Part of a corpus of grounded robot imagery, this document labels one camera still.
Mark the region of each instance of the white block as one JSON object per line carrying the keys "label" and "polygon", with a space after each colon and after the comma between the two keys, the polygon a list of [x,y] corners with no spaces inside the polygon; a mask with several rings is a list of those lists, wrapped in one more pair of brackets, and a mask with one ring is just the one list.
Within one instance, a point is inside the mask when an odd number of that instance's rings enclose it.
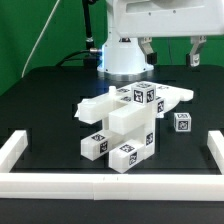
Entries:
{"label": "white block", "polygon": [[8,173],[28,145],[26,131],[15,131],[0,150],[0,173]]}
{"label": "white block", "polygon": [[94,199],[101,175],[0,174],[0,198]]}
{"label": "white block", "polygon": [[224,174],[224,137],[220,131],[208,132],[208,148],[222,174]]}
{"label": "white block", "polygon": [[124,105],[127,105],[127,104],[130,104],[132,102],[132,98],[131,98],[131,95],[125,95],[125,96],[119,96],[119,97],[116,97],[116,103],[117,104],[123,104]]}
{"label": "white block", "polygon": [[193,99],[194,92],[188,89],[156,84],[156,96],[165,99],[164,113],[166,113],[176,107],[180,101]]}
{"label": "white block", "polygon": [[102,129],[109,130],[109,118],[106,117],[102,120]]}
{"label": "white block", "polygon": [[125,135],[155,117],[153,104],[147,106],[129,104],[109,113],[109,129]]}
{"label": "white block", "polygon": [[174,113],[174,128],[176,132],[191,131],[191,116],[189,113]]}
{"label": "white block", "polygon": [[152,119],[145,125],[129,132],[124,140],[134,139],[141,142],[144,147],[139,151],[143,159],[147,159],[155,153],[155,119]]}
{"label": "white block", "polygon": [[79,120],[93,124],[108,116],[114,108],[113,96],[103,94],[78,104]]}
{"label": "white block", "polygon": [[149,82],[136,82],[131,87],[132,102],[140,105],[152,103],[156,96],[156,86]]}
{"label": "white block", "polygon": [[93,161],[108,153],[121,140],[122,136],[109,130],[101,130],[81,141],[81,155]]}
{"label": "white block", "polygon": [[109,167],[124,173],[143,160],[141,149],[144,145],[133,139],[110,151]]}
{"label": "white block", "polygon": [[[88,101],[89,99],[82,99],[82,102],[86,102],[86,101]],[[75,116],[74,117],[77,117],[77,118],[79,118],[79,115],[80,115],[80,112],[79,112],[79,110],[77,109],[77,111],[76,111],[76,113],[75,113]]]}
{"label": "white block", "polygon": [[131,178],[130,200],[224,200],[224,179],[220,175],[135,175]]}

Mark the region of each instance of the small white cube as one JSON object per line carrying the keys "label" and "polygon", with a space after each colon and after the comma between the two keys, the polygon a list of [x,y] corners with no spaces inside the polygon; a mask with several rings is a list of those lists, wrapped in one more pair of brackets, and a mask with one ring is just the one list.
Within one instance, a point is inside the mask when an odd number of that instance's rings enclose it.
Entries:
{"label": "small white cube", "polygon": [[156,86],[149,82],[136,82],[131,87],[132,102],[147,105],[155,100]]}
{"label": "small white cube", "polygon": [[189,113],[174,113],[174,128],[176,132],[191,131],[191,116]]}

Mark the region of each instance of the green wall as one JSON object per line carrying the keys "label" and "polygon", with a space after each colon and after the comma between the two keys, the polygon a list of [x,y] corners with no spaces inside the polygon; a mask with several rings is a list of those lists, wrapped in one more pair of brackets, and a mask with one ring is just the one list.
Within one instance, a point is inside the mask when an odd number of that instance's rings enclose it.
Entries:
{"label": "green wall", "polygon": [[[0,0],[0,95],[20,79],[23,66],[56,0]],[[93,35],[97,47],[106,40],[105,0],[91,6]],[[210,37],[203,51],[203,64],[224,65],[224,38]],[[174,64],[184,64],[189,38],[171,38]],[[166,38],[153,42],[159,64],[170,64]],[[62,0],[30,66],[54,65],[63,56],[85,48],[81,0]]]}

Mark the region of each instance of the black table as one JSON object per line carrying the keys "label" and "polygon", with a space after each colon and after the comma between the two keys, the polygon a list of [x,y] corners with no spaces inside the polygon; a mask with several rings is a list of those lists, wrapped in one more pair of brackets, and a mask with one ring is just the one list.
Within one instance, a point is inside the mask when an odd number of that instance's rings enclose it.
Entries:
{"label": "black table", "polygon": [[[209,130],[224,127],[224,69],[217,66],[159,66],[147,80],[192,89],[182,102],[156,121],[156,153],[129,174],[211,174],[220,172],[207,147]],[[80,156],[80,140],[100,130],[74,118],[77,104],[127,82],[97,78],[82,67],[32,70],[0,97],[0,144],[14,130],[26,129],[29,146],[12,172],[117,174],[108,155],[92,162]],[[189,112],[190,133],[176,133],[173,113]],[[2,223],[222,223],[222,202],[142,202],[78,200],[0,200]]]}

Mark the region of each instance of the white tower of blocks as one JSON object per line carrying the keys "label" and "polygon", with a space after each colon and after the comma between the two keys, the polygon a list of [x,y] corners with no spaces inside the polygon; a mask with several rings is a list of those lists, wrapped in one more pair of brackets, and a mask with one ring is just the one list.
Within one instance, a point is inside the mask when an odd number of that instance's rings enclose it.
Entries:
{"label": "white tower of blocks", "polygon": [[95,160],[109,152],[109,167],[124,173],[155,153],[155,120],[193,91],[136,82],[78,104],[79,120],[102,120],[103,130],[81,141],[81,155]]}

